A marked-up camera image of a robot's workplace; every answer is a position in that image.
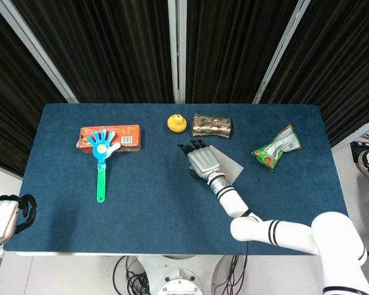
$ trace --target barcode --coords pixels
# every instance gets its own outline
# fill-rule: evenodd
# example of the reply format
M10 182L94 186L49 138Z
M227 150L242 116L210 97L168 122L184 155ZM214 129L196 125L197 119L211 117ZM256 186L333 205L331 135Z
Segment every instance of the barcode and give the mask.
M123 136L122 137L122 144L124 143L133 143L133 137L132 136Z

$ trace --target orange box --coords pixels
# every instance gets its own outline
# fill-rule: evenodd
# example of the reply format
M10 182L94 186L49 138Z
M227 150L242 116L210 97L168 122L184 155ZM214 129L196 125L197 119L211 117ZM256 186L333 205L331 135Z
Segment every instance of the orange box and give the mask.
M76 147L84 152L92 152L92 144L87 140L87 137L94 138L93 132L100 132L103 129L106 129L107 135L110 131L116 132L111 145L115 143L122 145L117 152L137 152L141 149L141 127L138 125L82 127Z

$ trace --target green handle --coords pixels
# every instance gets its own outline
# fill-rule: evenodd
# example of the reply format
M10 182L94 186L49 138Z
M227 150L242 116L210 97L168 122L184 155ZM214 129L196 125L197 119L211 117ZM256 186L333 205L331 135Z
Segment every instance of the green handle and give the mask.
M105 169L98 169L97 175L97 202L105 201Z

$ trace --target snack package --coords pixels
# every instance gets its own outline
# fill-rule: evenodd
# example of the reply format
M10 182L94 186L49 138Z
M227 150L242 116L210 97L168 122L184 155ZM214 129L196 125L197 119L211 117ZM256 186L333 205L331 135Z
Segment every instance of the snack package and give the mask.
M117 152L136 152L141 149L141 127L138 125L116 125L116 126L91 126L82 127L76 147L83 152L92 152L92 144L87 140L88 136L94 138L93 132L106 129L107 134L115 131L115 137L111 145L120 143L122 146Z
M256 149L252 152L252 155L254 155L257 161L274 171L276 163L279 161L283 152L290 152L301 148L300 140L290 124L280 131L271 143Z
M192 123L193 136L218 135L229 138L230 134L230 118L209 117L200 114L194 116Z

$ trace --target green snack bag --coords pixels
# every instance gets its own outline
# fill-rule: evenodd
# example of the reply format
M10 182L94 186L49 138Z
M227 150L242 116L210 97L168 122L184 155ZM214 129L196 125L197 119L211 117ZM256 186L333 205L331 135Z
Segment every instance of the green snack bag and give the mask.
M290 124L280 131L271 143L256 149L252 152L252 155L254 155L257 161L274 171L276 163L279 161L283 152L290 152L301 148L300 140L295 134L293 126Z

